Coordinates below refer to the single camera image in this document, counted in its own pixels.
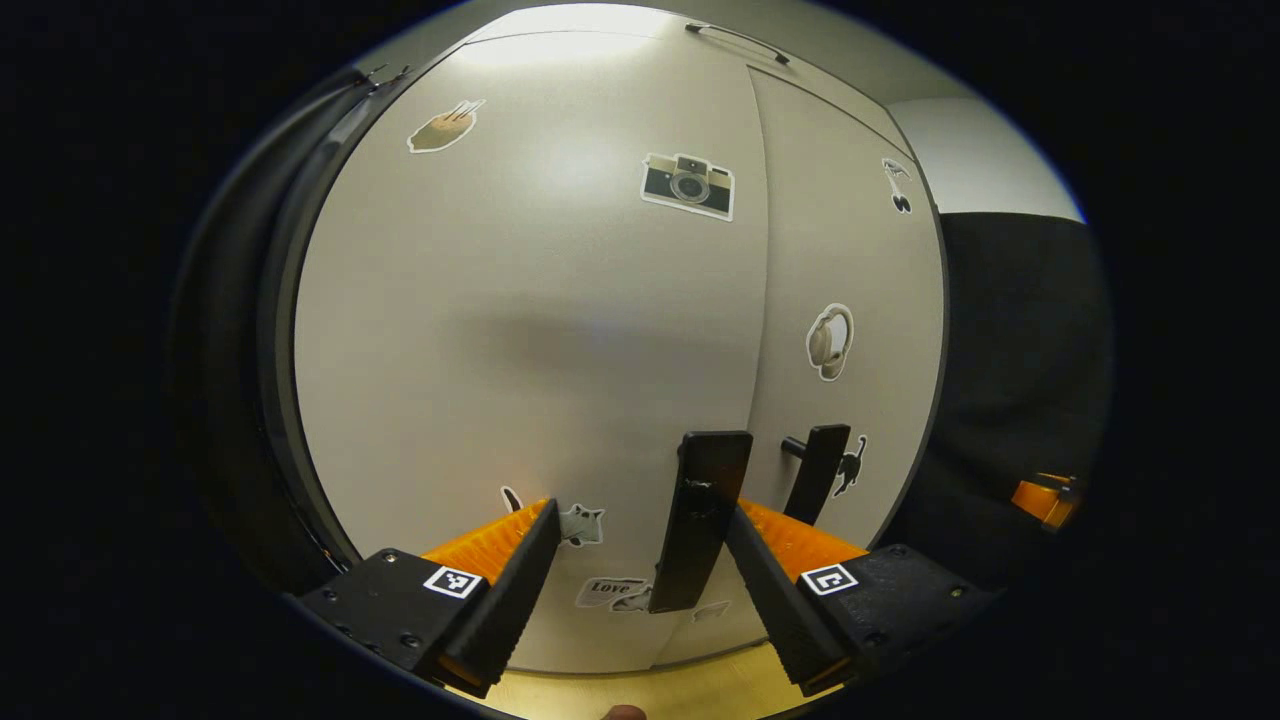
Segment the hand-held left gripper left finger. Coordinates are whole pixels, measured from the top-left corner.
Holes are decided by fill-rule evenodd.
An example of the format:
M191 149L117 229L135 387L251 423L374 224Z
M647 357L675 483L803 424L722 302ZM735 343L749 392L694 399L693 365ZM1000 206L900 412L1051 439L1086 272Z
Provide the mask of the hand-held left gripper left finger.
M561 542L558 503L543 498L424 555L380 550L291 602L402 673L483 700L508 667Z

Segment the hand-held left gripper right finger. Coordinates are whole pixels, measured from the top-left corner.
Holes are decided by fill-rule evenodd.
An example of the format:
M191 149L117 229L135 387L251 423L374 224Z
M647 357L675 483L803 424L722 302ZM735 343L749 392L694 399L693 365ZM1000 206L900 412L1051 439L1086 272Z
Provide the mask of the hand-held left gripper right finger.
M787 679L864 685L973 621L993 594L905 546L863 550L741 500L726 544Z

